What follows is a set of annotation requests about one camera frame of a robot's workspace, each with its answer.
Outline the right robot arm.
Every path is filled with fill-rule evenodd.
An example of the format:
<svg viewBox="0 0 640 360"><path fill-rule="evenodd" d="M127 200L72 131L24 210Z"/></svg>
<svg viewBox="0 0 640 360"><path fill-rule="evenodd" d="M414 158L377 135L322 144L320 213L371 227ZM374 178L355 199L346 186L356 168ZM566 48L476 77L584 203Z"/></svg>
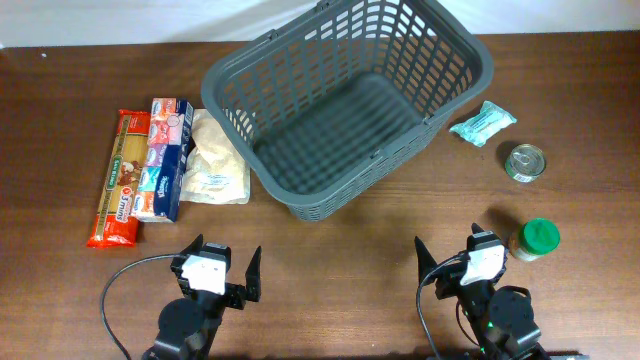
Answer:
<svg viewBox="0 0 640 360"><path fill-rule="evenodd" d="M465 336L477 352L454 354L454 359L552 360L586 359L579 352L548 352L540 344L541 329L535 322L532 296L518 286L495 285L506 272L507 248L492 231L471 225L466 248L442 262L437 262L418 237L414 239L418 261L416 311L433 351L439 352L429 330L422 307L422 292L433 284L439 300L456 300L457 321L466 319L471 331Z"/></svg>

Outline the red spaghetti pasta packet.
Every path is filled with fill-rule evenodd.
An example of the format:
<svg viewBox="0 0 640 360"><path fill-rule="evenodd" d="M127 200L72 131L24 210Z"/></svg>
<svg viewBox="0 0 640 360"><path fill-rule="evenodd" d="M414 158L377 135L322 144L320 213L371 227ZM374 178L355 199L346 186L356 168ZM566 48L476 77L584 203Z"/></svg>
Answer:
<svg viewBox="0 0 640 360"><path fill-rule="evenodd" d="M132 211L147 154L150 122L149 112L119 111L118 127L87 247L135 245L139 221Z"/></svg>

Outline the green lid jar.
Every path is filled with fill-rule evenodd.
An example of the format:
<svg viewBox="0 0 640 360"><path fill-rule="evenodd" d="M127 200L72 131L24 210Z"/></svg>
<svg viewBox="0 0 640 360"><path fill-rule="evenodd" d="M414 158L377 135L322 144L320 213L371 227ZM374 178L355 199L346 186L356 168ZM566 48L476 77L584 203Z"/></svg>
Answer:
<svg viewBox="0 0 640 360"><path fill-rule="evenodd" d="M532 262L552 253L560 242L560 232L553 222L535 218L511 234L508 248L514 258Z"/></svg>

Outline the beige grain pouch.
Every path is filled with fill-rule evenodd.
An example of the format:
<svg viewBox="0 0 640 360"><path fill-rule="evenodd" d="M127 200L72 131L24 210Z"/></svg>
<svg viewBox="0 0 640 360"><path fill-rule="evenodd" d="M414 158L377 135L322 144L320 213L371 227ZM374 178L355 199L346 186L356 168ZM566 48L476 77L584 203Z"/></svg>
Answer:
<svg viewBox="0 0 640 360"><path fill-rule="evenodd" d="M187 158L180 200L209 205L247 204L250 169L220 124L206 109L196 109L194 148Z"/></svg>

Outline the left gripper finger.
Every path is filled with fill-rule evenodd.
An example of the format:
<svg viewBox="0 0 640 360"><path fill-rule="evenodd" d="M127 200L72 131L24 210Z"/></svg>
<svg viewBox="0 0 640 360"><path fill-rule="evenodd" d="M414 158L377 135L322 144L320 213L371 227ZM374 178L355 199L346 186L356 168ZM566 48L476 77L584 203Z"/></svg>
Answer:
<svg viewBox="0 0 640 360"><path fill-rule="evenodd" d="M261 255L262 247L258 246L245 272L247 301L259 302L261 298Z"/></svg>
<svg viewBox="0 0 640 360"><path fill-rule="evenodd" d="M182 258L187 258L191 255L197 255L203 247L204 238L202 234L199 234L190 245L180 252Z"/></svg>

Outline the mint green wipes packet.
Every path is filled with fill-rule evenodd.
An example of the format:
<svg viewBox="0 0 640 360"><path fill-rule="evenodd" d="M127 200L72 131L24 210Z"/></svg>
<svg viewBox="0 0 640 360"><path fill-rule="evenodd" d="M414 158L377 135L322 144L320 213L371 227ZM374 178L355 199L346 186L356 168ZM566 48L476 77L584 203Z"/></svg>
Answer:
<svg viewBox="0 0 640 360"><path fill-rule="evenodd" d="M482 147L502 129L515 124L517 119L500 106L485 101L477 115L453 125L450 132L476 147Z"/></svg>

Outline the blue Kleenex tissue multipack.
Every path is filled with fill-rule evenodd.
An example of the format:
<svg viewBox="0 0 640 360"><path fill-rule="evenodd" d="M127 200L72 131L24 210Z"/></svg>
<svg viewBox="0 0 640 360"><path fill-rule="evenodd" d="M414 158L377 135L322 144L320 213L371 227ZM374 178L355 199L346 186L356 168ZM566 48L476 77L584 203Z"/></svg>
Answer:
<svg viewBox="0 0 640 360"><path fill-rule="evenodd" d="M193 115L186 99L153 99L147 155L132 210L141 222L177 220Z"/></svg>

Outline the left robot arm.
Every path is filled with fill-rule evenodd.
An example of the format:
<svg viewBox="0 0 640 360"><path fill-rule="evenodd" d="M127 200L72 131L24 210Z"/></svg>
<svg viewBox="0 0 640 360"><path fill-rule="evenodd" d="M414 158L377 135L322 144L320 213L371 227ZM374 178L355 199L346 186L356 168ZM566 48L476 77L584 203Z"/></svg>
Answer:
<svg viewBox="0 0 640 360"><path fill-rule="evenodd" d="M142 359L206 359L225 310L242 310L248 302L260 301L261 255L258 247L245 272L245 283L232 284L226 281L231 248L198 235L171 262L183 296L160 312L159 332Z"/></svg>

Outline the grey plastic basket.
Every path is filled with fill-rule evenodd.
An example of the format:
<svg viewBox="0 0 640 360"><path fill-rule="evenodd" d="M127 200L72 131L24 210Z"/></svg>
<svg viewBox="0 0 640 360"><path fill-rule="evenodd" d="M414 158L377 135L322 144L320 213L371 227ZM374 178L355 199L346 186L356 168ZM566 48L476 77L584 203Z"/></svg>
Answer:
<svg viewBox="0 0 640 360"><path fill-rule="evenodd" d="M321 221L420 153L493 74L436 0L320 1L216 62L201 98L265 190Z"/></svg>

